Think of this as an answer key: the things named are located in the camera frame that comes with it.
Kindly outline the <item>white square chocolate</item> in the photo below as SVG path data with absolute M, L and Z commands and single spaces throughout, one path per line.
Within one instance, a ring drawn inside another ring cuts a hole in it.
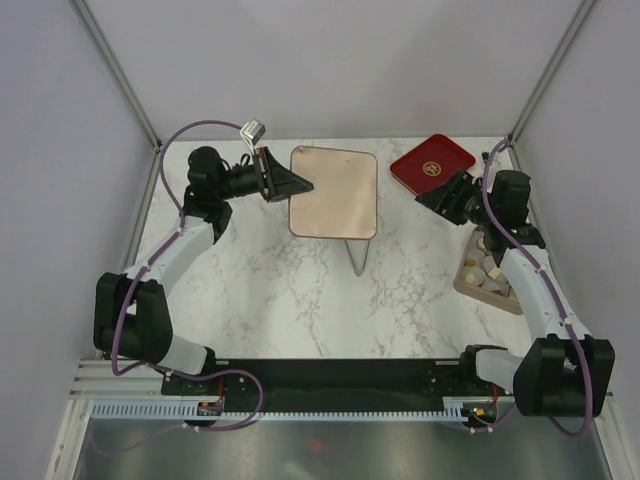
M 487 272 L 487 275 L 490 276 L 493 279 L 497 279 L 498 277 L 500 277 L 502 275 L 501 269 L 494 267 L 491 270 L 489 270 Z

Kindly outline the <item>beige box lid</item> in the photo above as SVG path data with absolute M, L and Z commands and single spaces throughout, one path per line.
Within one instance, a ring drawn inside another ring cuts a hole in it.
M 378 161 L 353 150 L 297 146 L 293 173 L 313 189 L 289 201 L 289 229 L 298 237 L 370 240 L 377 233 Z

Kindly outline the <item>steel tongs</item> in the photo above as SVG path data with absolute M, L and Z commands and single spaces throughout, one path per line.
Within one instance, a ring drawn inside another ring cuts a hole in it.
M 371 240 L 345 240 L 344 244 L 354 274 L 361 277 L 367 264 Z

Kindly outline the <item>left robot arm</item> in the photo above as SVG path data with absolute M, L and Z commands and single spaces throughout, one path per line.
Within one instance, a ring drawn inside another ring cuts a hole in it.
M 266 147 L 235 166 L 216 149 L 199 147 L 187 163 L 188 185 L 173 229 L 125 272 L 99 278 L 93 342 L 113 359 L 124 356 L 159 370 L 182 372 L 189 388 L 208 394 L 219 380 L 218 369 L 206 362 L 213 353 L 174 333 L 170 291 L 224 234 L 232 215 L 230 200 L 259 194 L 267 202 L 279 202 L 310 192 L 314 185 L 281 165 Z

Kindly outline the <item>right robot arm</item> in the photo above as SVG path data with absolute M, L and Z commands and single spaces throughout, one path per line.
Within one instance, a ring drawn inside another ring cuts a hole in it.
M 600 415 L 613 366 L 610 341 L 580 322 L 555 278 L 540 231 L 528 220 L 528 175 L 501 170 L 491 189 L 466 171 L 417 195 L 422 206 L 455 225 L 471 222 L 506 276 L 528 325 L 532 344 L 518 357 L 503 348 L 469 346 L 457 382 L 469 394 L 495 384 L 511 392 L 524 416 L 594 418 Z

